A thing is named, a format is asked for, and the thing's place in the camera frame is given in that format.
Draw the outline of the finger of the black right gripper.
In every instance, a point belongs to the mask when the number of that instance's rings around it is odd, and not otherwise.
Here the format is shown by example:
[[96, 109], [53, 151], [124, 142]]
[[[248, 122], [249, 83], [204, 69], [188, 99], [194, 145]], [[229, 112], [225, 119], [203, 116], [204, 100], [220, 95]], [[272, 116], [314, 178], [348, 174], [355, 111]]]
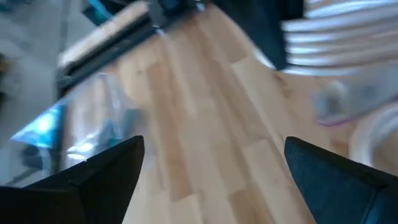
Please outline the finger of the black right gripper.
[[282, 21], [303, 18], [305, 0], [214, 0], [271, 61], [276, 70], [287, 67]]

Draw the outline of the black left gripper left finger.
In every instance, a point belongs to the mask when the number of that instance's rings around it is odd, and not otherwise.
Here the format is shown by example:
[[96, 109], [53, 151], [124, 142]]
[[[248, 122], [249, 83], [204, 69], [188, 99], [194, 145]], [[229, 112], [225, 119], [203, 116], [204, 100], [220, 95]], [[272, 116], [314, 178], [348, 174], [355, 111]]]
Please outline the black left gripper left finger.
[[122, 224], [144, 154], [134, 136], [27, 187], [0, 187], [0, 224]]

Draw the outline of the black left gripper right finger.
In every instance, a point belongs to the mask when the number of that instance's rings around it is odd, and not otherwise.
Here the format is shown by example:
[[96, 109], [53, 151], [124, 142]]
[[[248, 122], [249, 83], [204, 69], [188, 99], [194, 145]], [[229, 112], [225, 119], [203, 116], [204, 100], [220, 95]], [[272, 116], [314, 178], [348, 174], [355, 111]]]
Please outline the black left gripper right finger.
[[398, 177], [293, 136], [284, 156], [317, 224], [398, 224]]

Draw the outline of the clear plastic bin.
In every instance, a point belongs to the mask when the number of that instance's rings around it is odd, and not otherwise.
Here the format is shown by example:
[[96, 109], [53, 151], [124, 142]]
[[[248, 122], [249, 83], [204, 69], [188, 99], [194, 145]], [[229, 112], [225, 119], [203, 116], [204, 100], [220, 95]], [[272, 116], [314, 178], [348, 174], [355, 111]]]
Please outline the clear plastic bin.
[[117, 79], [97, 73], [0, 149], [0, 186], [25, 187], [77, 165], [135, 135], [139, 118]]

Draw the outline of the black aluminium table frame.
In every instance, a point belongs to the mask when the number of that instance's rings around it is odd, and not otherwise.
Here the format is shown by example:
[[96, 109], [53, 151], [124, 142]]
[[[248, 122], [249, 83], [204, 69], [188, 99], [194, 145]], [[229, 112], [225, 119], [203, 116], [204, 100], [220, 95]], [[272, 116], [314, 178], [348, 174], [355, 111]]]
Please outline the black aluminium table frame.
[[74, 86], [107, 64], [117, 60], [158, 31], [181, 20], [196, 8], [205, 5], [205, 0], [176, 1], [177, 5], [170, 9], [165, 4], [166, 0], [145, 0], [129, 7], [127, 12], [132, 12], [136, 6], [143, 8], [144, 11], [134, 12], [132, 14], [134, 17], [119, 30], [99, 41], [78, 58], [67, 62], [61, 69], [61, 77], [57, 80], [59, 96], [65, 96]]

